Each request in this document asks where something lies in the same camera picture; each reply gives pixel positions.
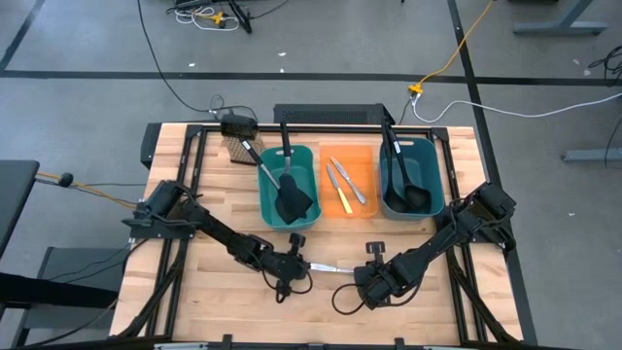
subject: yellow cable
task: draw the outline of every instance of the yellow cable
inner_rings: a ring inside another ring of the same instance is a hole
[[[37,172],[37,175],[43,176],[43,177],[47,177],[47,178],[51,178],[51,179],[55,179],[55,180],[60,180],[60,176],[55,175],[55,174],[51,174],[51,173],[47,173],[47,172],[43,172],[43,171]],[[134,205],[127,204],[127,203],[125,203],[123,201],[120,201],[120,200],[112,197],[111,195],[108,195],[108,194],[106,194],[106,193],[104,193],[104,192],[102,192],[102,191],[100,191],[98,189],[92,188],[91,186],[87,186],[85,184],[81,184],[81,183],[75,182],[75,181],[72,182],[71,184],[73,186],[79,187],[79,188],[81,188],[83,190],[86,190],[86,191],[89,191],[91,193],[99,194],[99,195],[103,196],[104,198],[107,198],[107,199],[110,199],[110,200],[114,201],[118,205],[124,206],[125,208],[136,209],[136,207]]]
[[[424,79],[419,81],[419,83],[417,83],[416,85],[408,87],[410,92],[412,92],[412,93],[424,93],[424,90],[422,89],[422,86],[423,86],[424,82],[427,79],[429,79],[429,78],[431,78],[431,77],[433,77],[435,75],[438,75],[438,74],[446,71],[447,68],[449,68],[449,66],[454,62],[454,59],[456,59],[456,57],[458,56],[458,53],[460,53],[460,49],[467,42],[467,38],[470,35],[470,33],[473,31],[473,29],[475,29],[477,27],[477,25],[479,25],[479,22],[482,20],[482,18],[484,18],[486,16],[486,14],[488,14],[488,10],[490,10],[490,8],[493,6],[493,1],[494,0],[491,0],[488,3],[488,6],[486,6],[486,9],[484,10],[484,12],[479,16],[479,18],[475,21],[475,23],[471,26],[471,28],[466,32],[465,37],[463,38],[463,41],[460,42],[460,45],[458,46],[458,48],[456,49],[454,54],[452,54],[451,58],[449,58],[449,61],[447,62],[447,64],[445,64],[445,66],[442,67],[441,69],[428,74],[426,77],[424,77]]]

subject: black ladle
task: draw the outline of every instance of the black ladle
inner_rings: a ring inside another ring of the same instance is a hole
[[[404,183],[404,198],[410,208],[417,213],[430,212],[432,206],[432,194],[426,189],[422,189],[410,181],[408,173],[406,172],[406,165],[404,164],[404,157],[399,149],[399,143],[397,142],[396,135],[391,130],[391,127],[387,124],[387,134],[391,139],[396,150],[396,158],[399,163],[399,169],[401,170],[401,178]]]
[[[383,199],[387,206],[391,208],[391,210],[398,213],[405,213],[410,209],[410,206],[404,198],[400,197],[399,194],[396,193],[396,190],[393,187],[393,147],[391,142],[389,141],[389,136],[387,136],[388,129],[384,123],[382,123],[382,140],[385,149],[385,155],[387,156],[387,177],[389,178],[387,181],[387,190],[383,195]]]

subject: metal stand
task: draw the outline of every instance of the metal stand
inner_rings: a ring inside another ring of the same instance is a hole
[[[560,20],[543,23],[516,23],[514,34],[581,35],[601,34],[607,25],[604,22],[576,21],[593,0],[578,0]]]
[[[607,161],[620,161],[622,160],[622,148],[610,148],[609,152],[606,149],[601,150],[572,150],[562,154],[562,160],[564,162],[572,161],[605,161],[605,154]]]

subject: black cable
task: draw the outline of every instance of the black cable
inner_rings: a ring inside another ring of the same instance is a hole
[[[157,57],[156,57],[156,53],[154,52],[154,47],[152,45],[152,41],[149,38],[149,34],[147,33],[147,28],[145,27],[145,20],[143,19],[143,8],[141,7],[140,0],[136,0],[136,5],[138,6],[138,17],[140,18],[140,25],[143,28],[143,34],[145,34],[145,40],[147,40],[147,46],[149,46],[149,52],[152,54],[152,58],[154,59],[155,68],[157,69],[157,73],[161,77],[162,81],[166,84],[166,87],[173,93],[173,95],[175,96],[175,98],[177,98],[178,101],[180,101],[184,106],[192,109],[194,112],[209,113],[209,114],[212,114],[212,115],[214,115],[217,111],[221,111],[221,110],[225,110],[225,109],[235,109],[235,108],[246,109],[246,110],[251,111],[251,113],[253,114],[253,118],[255,118],[256,122],[259,121],[258,118],[257,118],[257,115],[255,114],[255,111],[253,110],[253,108],[248,107],[248,106],[243,106],[243,105],[225,106],[225,100],[220,95],[218,95],[218,96],[223,101],[223,106],[221,106],[220,108],[199,109],[199,108],[194,108],[191,105],[189,105],[188,103],[186,103],[186,101],[184,101],[182,99],[182,97],[180,97],[179,94],[177,94],[177,91],[175,91],[175,89],[173,87],[171,87],[171,85],[166,80],[166,77],[164,77],[164,74],[162,73],[162,70],[159,67],[159,62],[157,61]],[[213,99],[214,99],[215,96],[217,96],[217,95],[212,96],[212,100],[210,101],[210,104],[213,102]]]
[[[408,98],[408,101],[406,101],[406,104],[404,105],[404,109],[401,111],[401,118],[399,119],[399,122],[397,123],[397,125],[401,125],[401,122],[403,122],[404,116],[406,115],[406,108],[408,108],[411,98],[412,97]]]
[[[99,269],[99,270],[97,270],[97,271],[95,271],[95,272],[92,272],[91,274],[88,274],[88,275],[85,275],[85,276],[81,276],[81,277],[77,277],[77,278],[74,278],[74,279],[72,279],[72,280],[62,282],[62,283],[63,283],[63,284],[69,284],[69,283],[72,283],[72,282],[80,281],[80,280],[83,280],[83,279],[85,279],[85,278],[92,277],[92,276],[94,276],[94,275],[96,275],[96,274],[99,274],[99,273],[102,273],[102,272],[104,272],[104,271],[107,271],[107,270],[109,270],[109,269],[111,269],[111,268],[113,268],[113,267],[115,267],[115,266],[119,266],[119,265],[120,265],[120,264],[122,264],[122,263],[123,263],[123,264],[125,264],[125,263],[127,263],[127,260],[128,260],[128,259],[129,259],[129,257],[132,255],[132,253],[134,253],[134,252],[135,252],[138,248],[140,248],[140,246],[142,246],[143,244],[145,244],[145,242],[147,242],[148,240],[149,240],[149,238],[147,238],[147,239],[143,239],[140,243],[136,244],[136,246],[135,246],[134,248],[132,248],[132,249],[129,251],[129,253],[127,253],[127,256],[126,256],[126,257],[125,257],[122,261],[120,261],[120,262],[116,262],[116,263],[113,263],[113,264],[111,264],[111,265],[109,265],[109,266],[106,266],[106,267],[104,267],[104,268],[101,268],[101,269]]]
[[[622,45],[611,50],[611,52],[609,52],[605,58],[594,61],[588,66],[588,68],[596,68],[602,64],[605,68],[603,79],[606,80],[607,73],[610,73],[613,76],[613,80],[611,81],[611,83],[607,84],[607,86],[610,88],[616,85],[620,80],[620,77],[622,77],[622,59],[618,62],[616,66],[612,66],[609,64],[612,59],[618,56],[622,56]]]
[[[606,169],[606,158],[609,155],[609,148],[611,147],[611,142],[613,141],[613,136],[615,136],[615,133],[618,130],[618,127],[620,127],[620,124],[622,123],[622,117],[620,117],[620,120],[618,121],[618,123],[615,125],[615,128],[613,129],[613,132],[611,132],[611,135],[609,136],[609,140],[606,142],[606,149],[605,149],[605,169]]]
[[[83,329],[85,329],[86,327],[94,324],[95,322],[101,320],[107,313],[108,311],[110,311],[116,304],[117,304],[117,299],[115,299],[115,301],[113,301],[110,305],[108,305],[108,307],[106,307],[106,309],[104,309],[104,311],[102,311],[99,315],[97,315],[95,318],[93,318],[92,320],[84,323],[83,325],[69,331],[66,333],[63,333],[61,335],[57,335],[55,337],[52,337],[50,339],[47,340],[43,340],[43,341],[39,341],[36,343],[32,343],[32,344],[28,344],[28,345],[24,345],[24,346],[19,346],[15,349],[28,349],[28,348],[33,348],[33,347],[38,347],[38,346],[42,346],[42,345],[46,345],[46,344],[50,344],[51,342],[55,342],[57,340],[60,340],[62,338],[66,338],[69,335],[75,334]]]
[[[117,250],[115,253],[113,253],[110,257],[108,257],[108,258],[104,259],[103,261],[99,261],[99,262],[91,262],[91,263],[87,264],[85,267],[83,267],[83,268],[79,269],[78,271],[61,273],[61,274],[56,275],[56,276],[54,276],[54,277],[52,277],[52,278],[49,278],[49,279],[48,279],[48,281],[53,281],[53,280],[55,280],[55,279],[57,279],[57,278],[60,278],[60,277],[70,276],[70,275],[74,275],[74,274],[81,273],[81,272],[85,271],[86,269],[88,269],[89,267],[91,267],[91,266],[93,266],[93,265],[96,265],[96,264],[100,264],[100,263],[107,263],[107,262],[109,262],[112,258],[114,258],[114,257],[115,257],[118,253],[120,253],[120,252],[124,251],[125,249],[127,249],[127,247],[129,247],[129,245],[130,245],[130,244],[131,244],[131,243],[127,243],[127,244],[126,244],[123,248],[118,249],[118,250]]]
[[[337,288],[336,290],[334,290],[334,292],[332,293],[332,298],[330,299],[330,303],[332,304],[332,308],[337,311],[338,313],[344,315],[344,316],[350,316],[350,315],[354,315],[355,313],[359,312],[359,310],[361,310],[361,308],[365,305],[364,301],[361,301],[361,304],[359,306],[357,306],[354,310],[352,311],[341,311],[337,308],[337,305],[334,302],[334,299],[337,297],[337,293],[339,293],[339,291],[341,291],[342,289],[346,288],[346,287],[359,287],[358,284],[356,283],[346,283],[342,286],[339,286],[339,288]]]
[[[262,18],[262,17],[264,17],[264,16],[266,16],[266,15],[269,15],[269,14],[271,14],[271,13],[273,13],[273,12],[275,12],[275,11],[279,10],[280,8],[282,8],[283,6],[285,6],[285,4],[287,4],[287,3],[289,3],[289,2],[290,2],[290,0],[285,0],[285,1],[284,1],[284,2],[282,2],[280,5],[278,5],[278,6],[274,7],[274,8],[272,8],[271,10],[268,10],[268,11],[264,12],[264,13],[263,13],[263,14],[261,14],[261,15],[251,16],[249,19],[257,19],[257,18]]]

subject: black spatula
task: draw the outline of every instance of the black spatula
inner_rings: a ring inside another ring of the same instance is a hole
[[[281,122],[281,137],[283,138],[283,157],[285,157],[285,170],[279,177],[281,190],[279,195],[283,197],[283,202],[288,205],[288,210],[297,218],[306,218],[307,210],[313,205],[313,200],[295,183],[294,177],[290,174],[292,166],[292,148],[290,147],[290,134],[285,122]]]
[[[257,164],[257,167],[261,169],[261,171],[263,171],[263,173],[268,177],[276,191],[279,193],[276,197],[276,200],[274,201],[276,213],[279,215],[279,217],[281,217],[281,219],[283,219],[283,222],[287,225],[296,221],[296,219],[298,219],[298,216],[295,216],[292,211],[289,210],[289,206],[286,205],[286,203],[283,201],[282,188],[276,181],[274,176],[272,176],[272,173],[270,173],[270,170],[267,168],[267,166],[265,166],[263,160],[261,160],[261,157],[257,154],[257,152],[255,152],[255,150],[253,149],[253,147],[251,147],[248,141],[241,139],[240,142],[249,153],[249,155],[251,155],[251,157]]]

